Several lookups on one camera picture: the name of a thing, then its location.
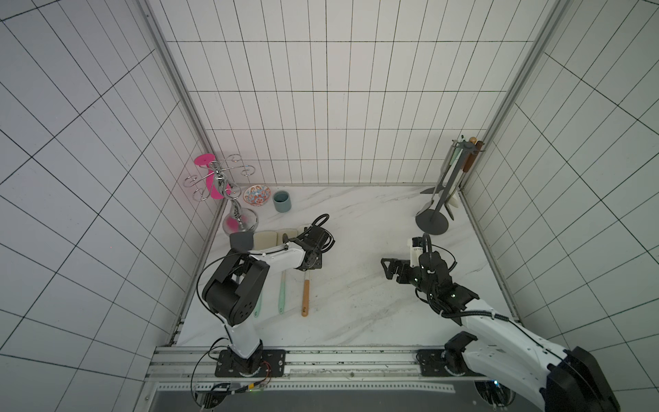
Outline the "cream spatula green handle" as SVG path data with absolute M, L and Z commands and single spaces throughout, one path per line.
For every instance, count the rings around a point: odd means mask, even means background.
M 278 233 L 276 231 L 262 231 L 254 234 L 254 249 L 257 251 L 270 249 L 278 245 Z M 262 296 L 258 297 L 257 305 L 254 310 L 254 317 L 260 315 L 262 307 Z

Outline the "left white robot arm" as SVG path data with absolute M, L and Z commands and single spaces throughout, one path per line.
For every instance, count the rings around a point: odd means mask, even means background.
M 255 248 L 254 233 L 230 235 L 230 250 L 201 292 L 204 307 L 225 324 L 228 357 L 223 366 L 242 376 L 253 376 L 264 362 L 264 344 L 251 320 L 268 274 L 290 270 L 313 271 L 322 267 L 322 255 L 336 241 L 323 225 L 328 214 L 317 217 L 303 232 L 284 237 L 281 245 Z

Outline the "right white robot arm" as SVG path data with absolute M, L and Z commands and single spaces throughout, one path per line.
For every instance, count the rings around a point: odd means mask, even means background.
M 461 327 L 440 360 L 449 375 L 480 374 L 542 411 L 621 410 L 594 355 L 552 343 L 496 312 L 452 280 L 451 266 L 432 247 L 412 247 L 408 260 L 380 263 L 387 279 L 414 286 L 436 314 Z

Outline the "cream utensil dark wooden handle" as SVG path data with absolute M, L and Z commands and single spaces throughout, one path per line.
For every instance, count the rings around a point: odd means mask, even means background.
M 458 208 L 458 189 L 464 179 L 464 175 L 467 174 L 475 163 L 475 159 L 478 154 L 483 151 L 484 142 L 482 140 L 477 140 L 476 144 L 472 144 L 471 151 L 466 155 L 463 161 L 459 164 L 459 175 L 456 178 L 456 182 L 451 188 L 451 195 L 446 202 L 446 206 L 451 206 L 452 208 Z

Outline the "cream spoon wooden handle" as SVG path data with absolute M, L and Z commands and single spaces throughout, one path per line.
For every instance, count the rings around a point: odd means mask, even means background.
M 310 312 L 310 291 L 311 291 L 311 274 L 306 271 L 304 274 L 303 297 L 301 315 L 307 317 Z

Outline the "grey spatula green handle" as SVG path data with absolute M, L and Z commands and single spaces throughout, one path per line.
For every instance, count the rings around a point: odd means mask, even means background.
M 236 232 L 229 235 L 230 247 L 239 253 L 248 253 L 254 249 L 254 232 Z

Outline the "cream slotted turner green handle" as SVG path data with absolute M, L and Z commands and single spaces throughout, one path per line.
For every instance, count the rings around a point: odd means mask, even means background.
M 298 235 L 297 229 L 284 229 L 277 232 L 278 233 L 278 244 L 282 245 L 284 243 L 284 238 L 294 238 Z M 282 315 L 285 312 L 286 307 L 286 291 L 287 291 L 287 273 L 283 271 L 281 273 L 280 281 L 280 290 L 278 298 L 278 312 Z

